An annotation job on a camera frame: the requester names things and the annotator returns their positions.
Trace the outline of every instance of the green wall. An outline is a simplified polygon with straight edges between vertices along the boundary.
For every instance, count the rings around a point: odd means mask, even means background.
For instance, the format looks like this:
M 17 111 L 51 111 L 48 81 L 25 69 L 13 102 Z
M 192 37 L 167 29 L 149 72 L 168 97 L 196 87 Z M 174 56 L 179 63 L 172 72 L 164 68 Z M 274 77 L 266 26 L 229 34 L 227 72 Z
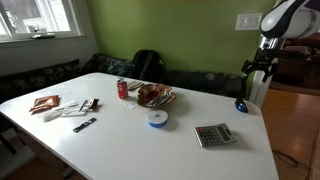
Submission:
M 132 59 L 158 51 L 169 70 L 241 74 L 259 31 L 235 31 L 238 14 L 264 14 L 274 0 L 87 0 L 99 51 Z

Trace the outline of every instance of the windowsill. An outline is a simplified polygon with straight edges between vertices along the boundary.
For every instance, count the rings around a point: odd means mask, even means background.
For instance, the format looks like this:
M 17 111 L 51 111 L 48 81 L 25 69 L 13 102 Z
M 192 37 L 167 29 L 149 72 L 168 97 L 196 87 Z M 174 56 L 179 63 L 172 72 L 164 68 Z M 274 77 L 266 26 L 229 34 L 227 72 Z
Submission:
M 48 44 L 48 43 L 59 43 L 65 41 L 74 41 L 74 40 L 84 40 L 87 39 L 86 35 L 80 36 L 64 36 L 64 37 L 55 37 L 48 39 L 16 39 L 10 41 L 0 41 L 0 47 L 18 47 L 27 45 L 37 45 L 37 44 Z

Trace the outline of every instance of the tape roll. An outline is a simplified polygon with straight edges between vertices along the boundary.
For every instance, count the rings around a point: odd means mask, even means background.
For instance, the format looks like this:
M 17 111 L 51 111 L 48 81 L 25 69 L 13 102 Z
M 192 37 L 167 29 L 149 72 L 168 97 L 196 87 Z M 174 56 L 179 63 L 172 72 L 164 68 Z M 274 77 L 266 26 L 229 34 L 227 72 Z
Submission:
M 168 114 L 162 110 L 151 111 L 147 116 L 150 126 L 161 128 L 168 122 Z

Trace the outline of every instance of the calculator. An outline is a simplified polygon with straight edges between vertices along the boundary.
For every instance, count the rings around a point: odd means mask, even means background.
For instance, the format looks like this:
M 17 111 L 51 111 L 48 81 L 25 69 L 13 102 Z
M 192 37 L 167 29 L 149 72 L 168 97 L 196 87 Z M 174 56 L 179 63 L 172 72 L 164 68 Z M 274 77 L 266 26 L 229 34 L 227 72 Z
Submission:
M 227 124 L 222 123 L 214 126 L 196 127 L 194 131 L 198 137 L 200 146 L 212 146 L 236 142 Z

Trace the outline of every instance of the white table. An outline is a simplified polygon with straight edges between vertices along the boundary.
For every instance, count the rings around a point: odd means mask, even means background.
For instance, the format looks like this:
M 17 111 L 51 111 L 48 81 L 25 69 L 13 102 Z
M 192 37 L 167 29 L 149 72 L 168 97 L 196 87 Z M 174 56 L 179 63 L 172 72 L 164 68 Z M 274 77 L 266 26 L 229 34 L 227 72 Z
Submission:
M 177 99 L 163 108 L 165 127 L 148 125 L 150 109 L 129 109 L 118 99 L 117 77 L 82 76 L 0 105 L 0 111 L 88 179 L 112 180 L 272 180 L 278 179 L 259 108 L 236 110 L 235 99 L 173 88 Z M 60 103 L 100 99 L 98 112 L 44 123 L 28 112 L 34 99 L 60 95 Z M 137 100 L 137 90 L 127 101 Z M 74 133 L 88 119 L 97 121 Z M 238 141 L 203 148 L 194 127 L 226 123 Z

